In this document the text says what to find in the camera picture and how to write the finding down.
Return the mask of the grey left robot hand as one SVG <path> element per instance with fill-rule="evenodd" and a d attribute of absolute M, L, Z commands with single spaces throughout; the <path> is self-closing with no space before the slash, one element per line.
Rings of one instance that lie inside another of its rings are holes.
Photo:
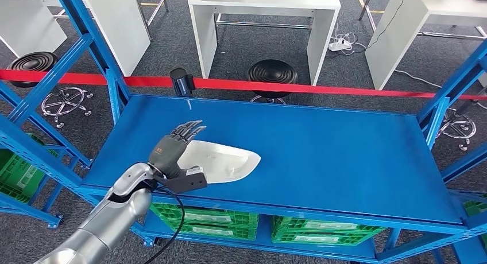
<path fill-rule="evenodd" d="M 186 171 L 178 165 L 178 160 L 186 151 L 194 137 L 204 130 L 203 121 L 188 121 L 175 127 L 162 137 L 151 151 L 148 164 L 167 179 L 185 176 Z"/>

